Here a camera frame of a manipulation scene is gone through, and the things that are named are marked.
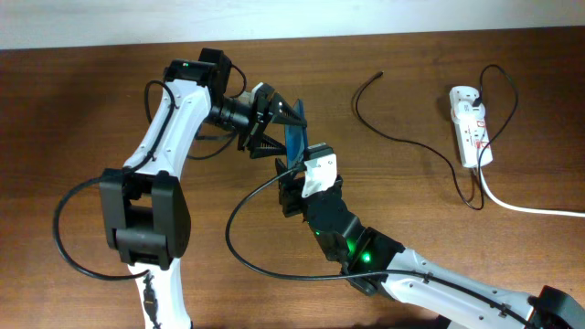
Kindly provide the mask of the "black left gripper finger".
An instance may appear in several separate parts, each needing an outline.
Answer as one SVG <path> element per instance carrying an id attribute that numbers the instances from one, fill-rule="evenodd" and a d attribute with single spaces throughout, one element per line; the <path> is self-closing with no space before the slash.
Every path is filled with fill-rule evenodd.
<path id="1" fill-rule="evenodd" d="M 306 127 L 307 121 L 295 111 L 280 93 L 274 93 L 269 104 L 270 122 L 282 125 Z"/>
<path id="2" fill-rule="evenodd" d="M 254 136 L 249 144 L 250 158 L 286 155 L 286 146 L 266 134 Z"/>

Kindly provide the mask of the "blue Samsung Galaxy smartphone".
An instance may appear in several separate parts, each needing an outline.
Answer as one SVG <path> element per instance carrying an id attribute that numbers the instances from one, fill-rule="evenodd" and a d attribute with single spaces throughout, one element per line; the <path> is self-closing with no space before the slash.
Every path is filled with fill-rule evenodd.
<path id="1" fill-rule="evenodd" d="M 292 108 L 305 118 L 302 100 L 297 99 Z M 307 144 L 306 127 L 285 125 L 284 137 L 287 149 L 286 164 L 288 167 L 295 167 L 303 161 Z"/>

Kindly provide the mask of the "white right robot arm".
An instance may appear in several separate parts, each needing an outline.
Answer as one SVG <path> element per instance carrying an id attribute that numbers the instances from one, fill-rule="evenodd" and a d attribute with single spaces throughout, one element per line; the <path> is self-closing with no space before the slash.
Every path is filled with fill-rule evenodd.
<path id="1" fill-rule="evenodd" d="M 329 145 L 287 142 L 280 202 L 287 217 L 303 214 L 325 257 L 341 264 L 351 285 L 446 318 L 450 328 L 581 328 L 584 309 L 571 296 L 546 286 L 538 296 L 481 283 L 425 259 L 414 249 L 364 227 L 342 199 L 343 180 Z"/>

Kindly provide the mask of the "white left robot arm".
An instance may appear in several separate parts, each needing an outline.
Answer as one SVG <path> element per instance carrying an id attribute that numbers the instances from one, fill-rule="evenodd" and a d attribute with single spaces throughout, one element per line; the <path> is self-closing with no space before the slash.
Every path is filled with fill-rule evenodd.
<path id="1" fill-rule="evenodd" d="M 180 185 L 189 149 L 204 123 L 235 133 L 253 158 L 284 155 L 265 135 L 268 124 L 304 127 L 306 120 L 268 85 L 239 99 L 226 96 L 232 63 L 205 48 L 196 61 L 175 59 L 164 71 L 157 114 L 133 155 L 107 169 L 100 184 L 109 247 L 127 264 L 148 328 L 190 328 L 182 292 L 181 258 L 191 217 Z"/>

